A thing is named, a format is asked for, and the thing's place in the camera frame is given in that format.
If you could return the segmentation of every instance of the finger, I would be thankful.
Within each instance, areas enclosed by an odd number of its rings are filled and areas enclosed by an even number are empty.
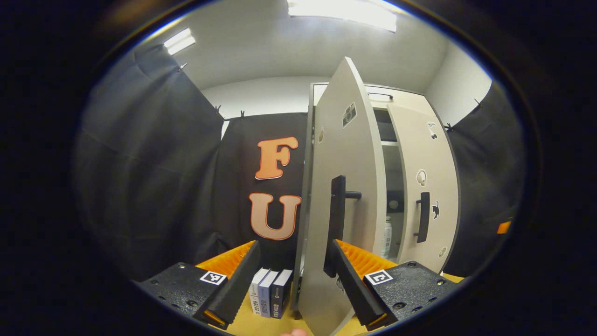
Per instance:
[[[307,336],[307,332],[300,328],[294,328],[290,334],[292,334],[292,336]]]

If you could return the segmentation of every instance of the ceiling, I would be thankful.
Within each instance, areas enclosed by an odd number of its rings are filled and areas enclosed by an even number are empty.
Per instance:
[[[220,0],[151,39],[163,43],[189,27],[196,44],[174,55],[197,88],[266,77],[331,77],[350,57],[366,83],[424,93],[448,40],[419,19],[398,14],[396,33],[337,19],[288,16],[286,0]]]

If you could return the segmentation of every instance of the bottle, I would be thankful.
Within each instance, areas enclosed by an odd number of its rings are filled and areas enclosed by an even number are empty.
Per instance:
[[[386,226],[383,230],[383,245],[381,247],[381,257],[388,259],[390,255],[390,246],[392,244],[392,218],[386,217]]]

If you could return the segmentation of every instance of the book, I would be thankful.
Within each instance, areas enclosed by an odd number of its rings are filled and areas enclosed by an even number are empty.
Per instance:
[[[251,307],[253,307],[253,313],[261,315],[261,309],[259,309],[259,283],[269,273],[267,268],[261,268],[253,276],[251,286],[249,286],[249,298],[251,299]]]
[[[270,300],[272,302],[270,315],[275,319],[281,319],[284,314],[284,309],[288,304],[288,297],[290,294],[290,275],[291,270],[283,270],[280,272],[276,280],[270,286]]]
[[[270,317],[269,306],[269,286],[278,276],[278,272],[270,271],[265,278],[259,283],[259,309],[261,310],[261,316]]]

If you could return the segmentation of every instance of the orange letter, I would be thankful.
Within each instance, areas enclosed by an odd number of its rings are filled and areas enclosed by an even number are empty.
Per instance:
[[[261,148],[261,165],[259,171],[255,173],[258,180],[277,179],[282,176],[282,169],[278,169],[278,161],[286,166],[290,162],[290,151],[282,147],[278,151],[278,146],[288,146],[296,149],[299,143],[294,136],[289,138],[260,141],[257,146]]]
[[[273,197],[270,194],[252,193],[249,199],[251,200],[251,227],[256,234],[271,240],[284,240],[293,235],[297,206],[301,202],[299,196],[280,197],[280,203],[284,205],[284,218],[282,227],[279,229],[270,228],[267,224],[267,208],[273,201]]]

